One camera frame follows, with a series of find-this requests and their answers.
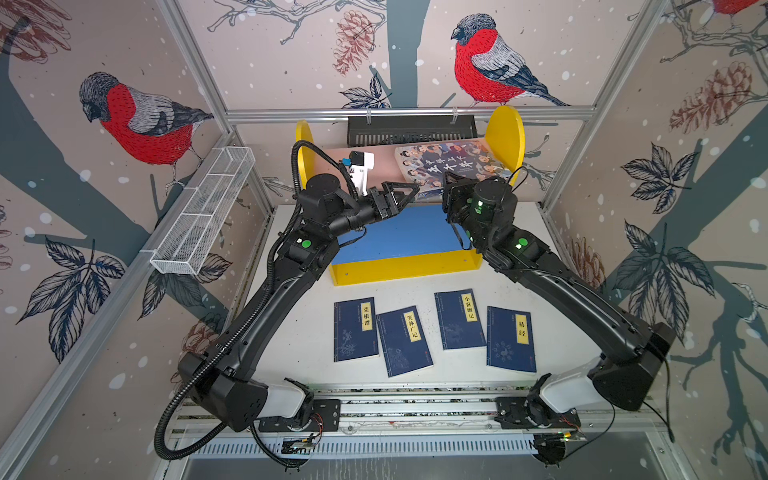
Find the colourful portrait cover book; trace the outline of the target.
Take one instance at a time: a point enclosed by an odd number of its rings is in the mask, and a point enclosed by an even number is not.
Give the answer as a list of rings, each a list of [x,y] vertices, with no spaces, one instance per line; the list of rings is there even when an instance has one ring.
[[[395,149],[395,159],[406,181],[420,185],[417,202],[442,199],[445,172],[479,181],[511,176],[480,139],[400,146]]]

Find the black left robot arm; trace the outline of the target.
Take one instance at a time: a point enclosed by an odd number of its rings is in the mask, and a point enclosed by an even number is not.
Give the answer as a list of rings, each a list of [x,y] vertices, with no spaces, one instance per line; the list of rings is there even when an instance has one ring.
[[[418,191],[415,183],[386,181],[354,197],[332,174],[312,177],[297,195],[288,228],[268,253],[266,278],[257,293],[204,353],[182,357],[183,385],[164,417],[170,419],[191,398],[236,432],[262,418],[305,426],[313,403],[309,388],[290,379],[256,381],[257,364],[292,308],[340,251],[340,237],[397,216]]]

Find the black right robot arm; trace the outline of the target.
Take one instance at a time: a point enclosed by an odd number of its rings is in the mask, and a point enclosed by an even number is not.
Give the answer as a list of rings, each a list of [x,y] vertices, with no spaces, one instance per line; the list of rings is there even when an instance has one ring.
[[[600,349],[595,359],[543,376],[535,398],[558,413],[605,400],[639,410],[675,340],[665,324],[650,325],[603,298],[533,233],[514,225],[517,197],[501,177],[479,181],[447,172],[442,208],[467,232],[494,271],[536,293]]]

